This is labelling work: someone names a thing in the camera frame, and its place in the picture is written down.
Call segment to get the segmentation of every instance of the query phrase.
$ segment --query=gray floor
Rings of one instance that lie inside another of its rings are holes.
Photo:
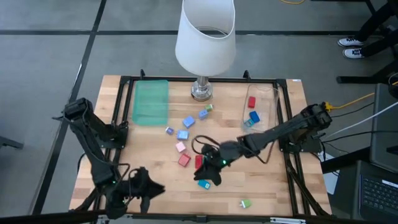
[[[381,2],[373,1],[377,9]],[[91,30],[100,0],[0,2],[0,29]],[[371,15],[365,3],[278,0],[235,0],[236,30],[358,30]],[[177,30],[181,0],[108,0],[100,30]],[[363,60],[343,58],[338,36],[238,36],[237,56],[221,77],[241,77],[249,70],[258,78],[303,80],[308,103],[342,105],[374,91],[373,85],[339,85],[338,75],[371,75],[392,60],[389,49]],[[79,97],[96,101],[102,76],[189,76],[176,61],[173,35],[97,36]],[[0,150],[0,217],[25,215],[42,175],[58,123],[51,120],[67,102],[87,35],[0,35],[0,136],[24,142],[21,151]],[[359,108],[364,100],[340,114]],[[328,132],[370,116],[367,108],[336,118]],[[369,130],[371,123],[346,134]],[[355,151],[369,136],[342,139],[336,147]],[[338,151],[326,148],[333,156]],[[65,212],[82,150],[68,131],[44,206],[44,213]]]

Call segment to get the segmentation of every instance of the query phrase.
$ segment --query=translucent green tray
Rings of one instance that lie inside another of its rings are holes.
[[[132,121],[143,126],[167,125],[169,118],[169,82],[135,82]]]

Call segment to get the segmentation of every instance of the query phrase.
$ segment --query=person's foot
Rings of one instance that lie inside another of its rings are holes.
[[[365,58],[365,56],[362,55],[362,49],[345,49],[343,50],[343,55],[351,59]]]
[[[354,37],[347,37],[347,38],[338,40],[337,44],[342,47],[353,47],[353,46],[360,47],[360,46],[364,45],[365,42],[356,40]]]

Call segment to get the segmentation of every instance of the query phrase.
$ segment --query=table lamp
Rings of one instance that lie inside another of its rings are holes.
[[[216,30],[221,36],[209,36],[201,30]],[[227,71],[235,54],[233,0],[183,0],[175,56],[185,70],[199,76],[191,87],[194,99],[211,98],[208,77]]]

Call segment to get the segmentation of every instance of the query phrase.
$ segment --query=silver lamp base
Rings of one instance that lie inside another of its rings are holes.
[[[213,87],[208,77],[198,77],[192,84],[191,95],[197,101],[206,101],[213,96]]]

